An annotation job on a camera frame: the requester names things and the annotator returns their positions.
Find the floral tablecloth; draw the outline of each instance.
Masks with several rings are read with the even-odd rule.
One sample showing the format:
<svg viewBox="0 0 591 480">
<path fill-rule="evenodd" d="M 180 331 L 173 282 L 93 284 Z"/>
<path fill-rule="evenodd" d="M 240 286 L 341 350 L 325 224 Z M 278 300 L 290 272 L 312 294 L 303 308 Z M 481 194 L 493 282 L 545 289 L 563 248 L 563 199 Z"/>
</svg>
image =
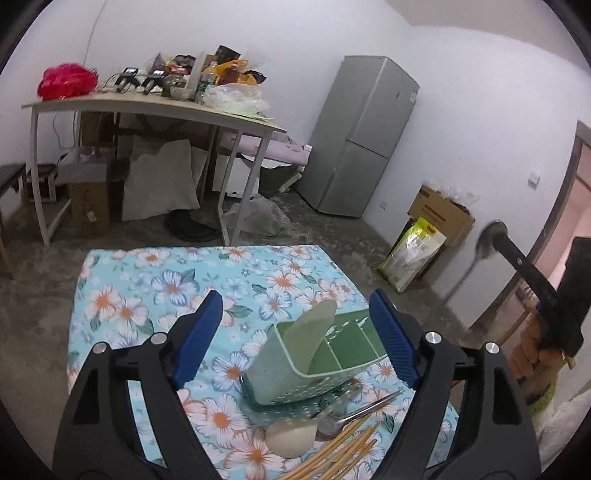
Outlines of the floral tablecloth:
<svg viewBox="0 0 591 480">
<path fill-rule="evenodd" d="M 272 454 L 264 442 L 264 427 L 277 416 L 298 413 L 251 410 L 240 393 L 241 372 L 260 351 L 272 322 L 296 319 L 323 299 L 336 300 L 340 312 L 367 308 L 361 293 L 317 246 L 90 251 L 78 280 L 70 324 L 70 387 L 94 343 L 106 341 L 113 348 L 139 345 L 154 332 L 167 332 L 179 316 L 195 311 L 210 290 L 223 296 L 220 328 L 197 376 L 178 395 L 223 478 L 275 479 L 305 458 L 285 460 Z M 350 410 L 398 388 L 404 394 L 370 420 L 381 422 L 374 435 L 377 443 L 348 473 L 348 480 L 371 477 L 413 397 L 387 359 L 357 379 L 363 391 Z M 130 395 L 146 457 L 163 464 L 137 382 L 130 382 Z M 457 414 L 448 405 L 431 465 L 446 458 L 456 424 Z M 321 446 L 317 442 L 314 449 Z"/>
</svg>

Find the metal screw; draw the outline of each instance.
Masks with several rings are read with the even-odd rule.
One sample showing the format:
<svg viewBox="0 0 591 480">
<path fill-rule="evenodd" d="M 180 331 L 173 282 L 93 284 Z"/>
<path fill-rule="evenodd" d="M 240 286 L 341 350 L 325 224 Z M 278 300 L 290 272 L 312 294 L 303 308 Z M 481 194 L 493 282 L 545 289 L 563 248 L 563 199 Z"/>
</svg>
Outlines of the metal screw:
<svg viewBox="0 0 591 480">
<path fill-rule="evenodd" d="M 105 353 L 106 350 L 107 350 L 107 344 L 105 342 L 99 342 L 92 348 L 92 351 L 94 353 L 96 353 L 97 355 L 99 353 Z"/>
<path fill-rule="evenodd" d="M 427 332 L 425 334 L 425 340 L 429 343 L 432 343 L 433 345 L 436 345 L 441 342 L 441 335 L 439 335 L 437 332 Z"/>
<path fill-rule="evenodd" d="M 499 353 L 501 351 L 501 349 L 495 342 L 488 342 L 484 346 L 484 348 L 486 348 L 486 351 L 489 353 Z"/>
<path fill-rule="evenodd" d="M 152 335 L 152 337 L 150 338 L 150 342 L 152 342 L 154 345 L 162 345 L 167 338 L 168 336 L 166 335 L 166 333 L 158 332 Z"/>
</svg>

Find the red plastic bag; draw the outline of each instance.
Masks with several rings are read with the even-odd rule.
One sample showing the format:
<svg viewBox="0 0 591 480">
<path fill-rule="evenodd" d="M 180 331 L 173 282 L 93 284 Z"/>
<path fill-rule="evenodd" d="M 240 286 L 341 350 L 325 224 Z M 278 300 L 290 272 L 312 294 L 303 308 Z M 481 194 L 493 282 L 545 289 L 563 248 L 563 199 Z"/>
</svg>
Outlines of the red plastic bag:
<svg viewBox="0 0 591 480">
<path fill-rule="evenodd" d="M 76 63 L 64 63 L 51 67 L 43 73 L 43 80 L 37 87 L 37 95 L 43 100 L 87 95 L 95 89 L 96 75 Z"/>
</svg>

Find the wooden chopsticks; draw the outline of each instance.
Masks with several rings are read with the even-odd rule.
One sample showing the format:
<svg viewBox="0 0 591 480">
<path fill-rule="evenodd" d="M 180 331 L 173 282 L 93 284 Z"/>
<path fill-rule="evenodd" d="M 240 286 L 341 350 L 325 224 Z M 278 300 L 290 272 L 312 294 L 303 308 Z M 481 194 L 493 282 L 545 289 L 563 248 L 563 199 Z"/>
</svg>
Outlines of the wooden chopsticks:
<svg viewBox="0 0 591 480">
<path fill-rule="evenodd" d="M 363 457 L 367 455 L 377 440 L 366 443 L 378 428 L 378 423 L 363 431 L 354 441 L 350 442 L 343 449 L 335 452 L 344 444 L 371 414 L 359 419 L 344 429 L 337 437 L 331 440 L 322 450 L 313 455 L 290 473 L 282 476 L 279 480 L 310 480 L 322 474 L 318 480 L 340 480 L 342 479 Z"/>
</svg>

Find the refrigerator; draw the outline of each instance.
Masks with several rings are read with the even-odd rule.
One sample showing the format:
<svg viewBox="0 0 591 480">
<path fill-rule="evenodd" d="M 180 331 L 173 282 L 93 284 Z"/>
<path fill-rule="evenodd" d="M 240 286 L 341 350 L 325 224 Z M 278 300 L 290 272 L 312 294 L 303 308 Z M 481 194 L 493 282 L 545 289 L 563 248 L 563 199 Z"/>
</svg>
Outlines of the refrigerator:
<svg viewBox="0 0 591 480">
<path fill-rule="evenodd" d="M 388 57 L 347 56 L 309 144 L 295 189 L 319 212 L 360 217 L 417 98 L 419 85 Z"/>
</svg>

